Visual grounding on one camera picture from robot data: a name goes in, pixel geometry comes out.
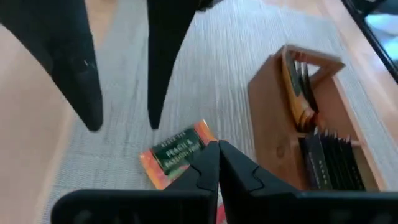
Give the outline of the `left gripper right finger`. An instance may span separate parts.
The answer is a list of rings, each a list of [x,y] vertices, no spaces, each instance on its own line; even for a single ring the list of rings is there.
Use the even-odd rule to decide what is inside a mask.
[[[398,192],[299,190],[218,144],[228,224],[398,224]]]

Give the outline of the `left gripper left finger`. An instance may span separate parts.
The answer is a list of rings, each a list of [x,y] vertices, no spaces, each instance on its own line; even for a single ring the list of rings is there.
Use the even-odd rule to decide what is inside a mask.
[[[220,147],[210,142],[163,190],[82,189],[60,198],[51,224],[215,224]]]

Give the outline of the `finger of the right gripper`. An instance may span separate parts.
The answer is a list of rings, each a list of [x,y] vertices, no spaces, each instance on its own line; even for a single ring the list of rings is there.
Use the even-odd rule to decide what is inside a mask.
[[[147,110],[150,126],[159,128],[172,70],[197,11],[215,0],[147,0],[149,20]]]
[[[0,24],[34,56],[90,131],[103,98],[85,0],[0,0]]]

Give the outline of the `dark blackcurrant tea packet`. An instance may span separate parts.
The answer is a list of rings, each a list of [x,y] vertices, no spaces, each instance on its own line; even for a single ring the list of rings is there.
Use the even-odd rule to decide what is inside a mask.
[[[320,132],[316,127],[304,138],[300,138],[310,188],[313,190],[332,190],[328,167],[323,153]]]
[[[335,159],[334,159],[334,155],[331,151],[332,145],[329,140],[328,130],[327,129],[324,130],[321,133],[320,137],[322,140],[323,153],[325,155],[325,161],[327,164],[328,173],[330,176],[333,190],[343,190],[344,185],[341,183],[341,180],[340,180],[340,172],[339,172],[338,168],[335,166]]]
[[[343,151],[343,154],[345,155],[348,172],[350,174],[351,180],[353,181],[354,188],[356,190],[365,191],[366,188],[363,184],[363,179],[361,177],[361,173],[359,171],[359,167],[358,167],[357,161],[356,161],[354,153],[353,153],[351,136],[347,136],[345,139],[343,139],[342,151]]]
[[[351,180],[350,173],[346,166],[345,158],[343,157],[337,131],[331,134],[332,153],[335,157],[335,164],[338,170],[338,177],[340,178],[341,188],[344,190],[354,190],[355,184]]]

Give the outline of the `wooden tea box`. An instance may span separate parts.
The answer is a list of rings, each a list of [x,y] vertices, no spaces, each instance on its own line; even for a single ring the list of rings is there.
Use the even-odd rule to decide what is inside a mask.
[[[319,67],[310,77],[322,125],[337,131],[339,137],[351,137],[358,168],[368,191],[386,191],[387,186],[359,127],[336,74],[344,67],[334,55],[285,45],[270,55],[248,84],[254,147],[257,162],[280,179],[300,189],[310,189],[299,147],[299,138],[290,110],[289,94],[282,75],[282,55],[291,53],[297,61]]]

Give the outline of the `grey woven placemat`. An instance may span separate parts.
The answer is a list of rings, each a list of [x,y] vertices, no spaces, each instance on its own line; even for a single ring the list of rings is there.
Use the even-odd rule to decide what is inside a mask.
[[[247,85],[286,43],[341,57],[338,73],[354,116],[388,190],[398,190],[398,146],[379,120],[332,22],[260,0],[223,0],[193,18],[176,59],[160,127],[147,115],[148,21],[144,0],[119,0],[96,51],[104,121],[90,132],[76,119],[39,224],[54,203],[77,189],[152,189],[139,155],[199,120],[254,155]]]

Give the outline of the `black metal table frame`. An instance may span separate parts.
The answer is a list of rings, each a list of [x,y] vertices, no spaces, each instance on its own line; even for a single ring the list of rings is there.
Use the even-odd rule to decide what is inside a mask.
[[[382,34],[379,31],[376,32],[376,29],[371,28],[371,26],[366,22],[366,18],[388,0],[374,0],[373,2],[368,0],[340,1],[364,34],[377,56],[381,59],[388,72],[391,74],[391,77],[398,84],[398,55],[393,55],[394,52],[398,53],[398,48],[397,50],[394,47],[389,49],[387,41],[392,39],[382,37]]]

